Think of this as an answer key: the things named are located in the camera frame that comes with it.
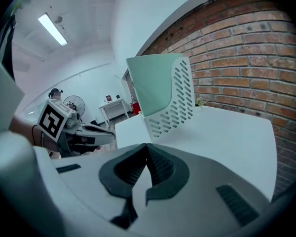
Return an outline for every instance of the small white table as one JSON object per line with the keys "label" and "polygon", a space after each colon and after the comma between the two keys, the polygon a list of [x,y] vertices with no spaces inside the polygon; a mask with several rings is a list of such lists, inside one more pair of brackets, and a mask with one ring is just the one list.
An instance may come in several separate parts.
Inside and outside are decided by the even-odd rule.
{"label": "small white table", "polygon": [[119,98],[119,99],[110,101],[109,103],[105,103],[105,104],[102,104],[102,105],[99,106],[99,109],[101,110],[101,112],[103,114],[104,121],[105,121],[105,124],[107,125],[107,128],[109,128],[110,119],[109,119],[109,117],[108,117],[108,115],[107,115],[107,113],[105,111],[105,108],[110,107],[110,106],[113,106],[113,105],[118,105],[118,104],[121,104],[122,105],[123,110],[125,112],[125,115],[129,119],[129,116],[128,116],[128,113],[127,113],[127,110],[125,108],[125,104],[124,104],[124,101],[123,101],[122,98]]}
{"label": "small white table", "polygon": [[[115,132],[118,148],[151,143],[141,115],[116,124]],[[205,106],[158,144],[216,160],[272,199],[277,155],[269,120]]]}

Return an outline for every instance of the red object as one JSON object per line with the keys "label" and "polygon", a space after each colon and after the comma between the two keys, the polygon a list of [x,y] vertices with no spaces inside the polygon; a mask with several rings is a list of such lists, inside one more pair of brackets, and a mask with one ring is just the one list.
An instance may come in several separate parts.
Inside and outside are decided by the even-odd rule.
{"label": "red object", "polygon": [[140,106],[139,106],[139,103],[136,102],[134,104],[132,104],[132,109],[133,109],[133,113],[135,115],[138,115],[138,112],[140,112]]}

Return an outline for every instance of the electric fan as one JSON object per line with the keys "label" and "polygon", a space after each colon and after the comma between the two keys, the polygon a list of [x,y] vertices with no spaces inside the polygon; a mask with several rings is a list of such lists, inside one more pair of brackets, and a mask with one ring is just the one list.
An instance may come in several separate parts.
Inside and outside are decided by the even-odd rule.
{"label": "electric fan", "polygon": [[71,102],[73,105],[73,110],[80,113],[80,116],[83,115],[85,111],[85,104],[81,97],[78,96],[69,96],[64,100],[64,104]]}

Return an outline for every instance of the mint green panel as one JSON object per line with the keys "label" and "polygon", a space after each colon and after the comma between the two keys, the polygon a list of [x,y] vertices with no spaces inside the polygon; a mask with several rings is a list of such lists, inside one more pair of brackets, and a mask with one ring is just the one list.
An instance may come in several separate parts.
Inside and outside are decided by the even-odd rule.
{"label": "mint green panel", "polygon": [[172,97],[172,63],[182,54],[154,54],[126,59],[137,99],[146,117],[166,108]]}

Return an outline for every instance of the fluorescent light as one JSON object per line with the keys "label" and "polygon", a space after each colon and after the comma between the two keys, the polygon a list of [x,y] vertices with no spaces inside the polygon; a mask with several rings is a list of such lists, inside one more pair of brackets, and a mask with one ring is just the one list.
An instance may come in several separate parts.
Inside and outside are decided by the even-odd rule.
{"label": "fluorescent light", "polygon": [[58,31],[54,23],[50,20],[47,13],[42,15],[39,19],[39,22],[49,31],[50,34],[59,42],[60,45],[66,45],[68,42]]}

